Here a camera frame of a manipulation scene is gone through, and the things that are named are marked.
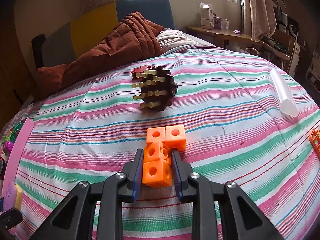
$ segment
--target orange interlocking block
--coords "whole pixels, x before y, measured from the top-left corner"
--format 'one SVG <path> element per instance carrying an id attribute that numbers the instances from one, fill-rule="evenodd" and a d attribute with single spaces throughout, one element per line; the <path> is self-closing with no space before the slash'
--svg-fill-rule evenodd
<path id="1" fill-rule="evenodd" d="M 145 146 L 143 163 L 167 159 L 170 157 L 169 154 L 169 148 L 164 143 L 162 143 L 162 141 L 156 141 L 149 146 Z"/>
<path id="2" fill-rule="evenodd" d="M 168 187 L 172 185 L 171 167 L 166 160 L 143 164 L 142 183 L 149 187 Z"/>
<path id="3" fill-rule="evenodd" d="M 318 155 L 318 158 L 320 159 L 320 138 L 319 138 L 320 130 L 312 129 L 311 134 L 309 135 L 309 141 L 312 144 L 313 148 L 315 149 L 315 152 Z"/>
<path id="4" fill-rule="evenodd" d="M 186 133 L 183 124 L 165 127 L 165 144 L 170 149 L 177 148 L 178 151 L 186 149 Z"/>
<path id="5" fill-rule="evenodd" d="M 156 141 L 165 142 L 165 127 L 154 127 L 147 129 L 147 145 Z"/>

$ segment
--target brown toy with pegs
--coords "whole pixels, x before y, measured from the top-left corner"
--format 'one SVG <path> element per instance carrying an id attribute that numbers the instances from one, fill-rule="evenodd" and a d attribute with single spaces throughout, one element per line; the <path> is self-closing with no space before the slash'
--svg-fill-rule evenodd
<path id="1" fill-rule="evenodd" d="M 146 69 L 144 73 L 136 73 L 141 82 L 132 84 L 132 88 L 140 87 L 140 95 L 133 96 L 134 100 L 142 99 L 144 103 L 140 108 L 151 108 L 156 111 L 164 111 L 167 106 L 172 105 L 172 99 L 178 91 L 178 85 L 170 70 L 161 66 Z"/>

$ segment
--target pillow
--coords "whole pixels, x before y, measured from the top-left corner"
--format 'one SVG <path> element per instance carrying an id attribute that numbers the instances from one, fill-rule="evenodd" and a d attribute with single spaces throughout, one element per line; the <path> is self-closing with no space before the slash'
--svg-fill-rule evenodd
<path id="1" fill-rule="evenodd" d="M 160 32 L 157 36 L 157 41 L 159 42 L 163 53 L 179 46 L 200 45 L 199 42 L 186 37 L 182 31 L 177 30 L 165 30 Z"/>

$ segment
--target clear plastic tube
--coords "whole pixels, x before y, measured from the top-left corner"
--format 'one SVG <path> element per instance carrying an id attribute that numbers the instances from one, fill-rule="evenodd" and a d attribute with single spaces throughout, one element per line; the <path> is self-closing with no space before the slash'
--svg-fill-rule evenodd
<path id="1" fill-rule="evenodd" d="M 293 99 L 290 88 L 288 87 L 282 75 L 280 75 L 280 73 L 275 69 L 272 69 L 270 71 L 270 77 L 276 91 L 280 111 L 284 114 L 297 117 L 299 114 L 299 109 Z"/>

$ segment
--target orange cube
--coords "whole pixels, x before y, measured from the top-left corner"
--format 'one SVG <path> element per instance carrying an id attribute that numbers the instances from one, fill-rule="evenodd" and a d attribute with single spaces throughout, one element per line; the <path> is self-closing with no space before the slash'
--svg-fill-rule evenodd
<path id="1" fill-rule="evenodd" d="M 170 166 L 171 166 L 171 158 L 166 158 L 166 159 L 164 159 Z"/>
<path id="2" fill-rule="evenodd" d="M 156 141 L 165 142 L 165 127 L 154 127 L 147 129 L 147 145 Z"/>
<path id="3" fill-rule="evenodd" d="M 186 133 L 184 125 L 172 125 L 165 127 L 165 143 L 170 148 L 177 148 L 178 151 L 186 149 Z"/>
<path id="4" fill-rule="evenodd" d="M 169 148 L 162 141 L 156 141 L 144 148 L 143 163 L 167 159 Z"/>
<path id="5" fill-rule="evenodd" d="M 169 187 L 172 185 L 172 171 L 166 160 L 143 164 L 142 183 L 149 187 Z"/>

